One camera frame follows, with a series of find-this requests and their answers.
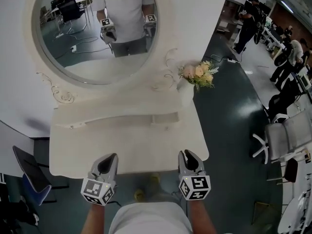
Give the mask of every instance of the white t-shirt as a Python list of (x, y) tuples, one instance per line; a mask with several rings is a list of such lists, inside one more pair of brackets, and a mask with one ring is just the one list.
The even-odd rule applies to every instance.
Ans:
[(115, 43), (123, 43), (144, 37), (142, 5), (154, 3), (154, 0), (93, 0), (92, 8), (107, 9), (107, 17), (116, 28)]
[(295, 66), (296, 64), (296, 57), (298, 59), (301, 59), (303, 56), (303, 49), (302, 46), (300, 44), (300, 42), (298, 42), (297, 40), (292, 40), (292, 52), (289, 55), (289, 62), (291, 63), (292, 66)]
[(176, 203), (136, 203), (122, 207), (109, 234), (191, 234), (191, 224)]

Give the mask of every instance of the flower bouquet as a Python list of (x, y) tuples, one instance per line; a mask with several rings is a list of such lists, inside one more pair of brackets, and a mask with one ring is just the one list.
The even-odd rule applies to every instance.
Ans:
[(212, 62), (203, 61), (198, 66), (186, 65), (180, 68), (179, 74), (189, 83), (194, 84), (196, 89), (200, 87), (213, 88), (214, 74), (218, 72), (219, 67), (214, 68)]

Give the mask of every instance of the ornate mirror frame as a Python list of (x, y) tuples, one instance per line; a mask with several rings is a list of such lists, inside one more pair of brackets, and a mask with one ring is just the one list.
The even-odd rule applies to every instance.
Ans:
[(41, 0), (27, 0), (23, 12), (23, 34), (26, 48), (36, 65), (37, 74), (49, 82), (54, 98), (59, 104), (68, 104), (126, 92), (139, 87), (151, 79), (152, 74), (167, 69), (167, 60), (174, 59), (176, 49), (175, 14), (171, 0), (155, 0), (158, 12), (158, 29), (149, 56), (143, 66), (130, 77), (116, 83), (99, 85), (66, 71), (61, 71), (60, 64), (49, 54), (38, 34)]

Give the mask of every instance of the gray chair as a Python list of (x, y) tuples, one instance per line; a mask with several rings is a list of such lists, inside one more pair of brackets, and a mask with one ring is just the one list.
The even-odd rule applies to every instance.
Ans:
[(265, 153), (265, 164), (269, 155), (273, 162), (279, 161), (288, 154), (312, 142), (312, 112), (311, 108), (294, 117), (286, 119), (283, 123), (273, 123), (265, 128), (265, 140), (253, 134), (262, 147), (253, 154), (253, 157)]

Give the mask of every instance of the mirror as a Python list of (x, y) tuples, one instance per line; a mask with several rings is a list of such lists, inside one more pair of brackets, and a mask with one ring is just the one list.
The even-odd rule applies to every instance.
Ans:
[(137, 72), (157, 33), (155, 0), (41, 0), (38, 35), (70, 77), (111, 84)]

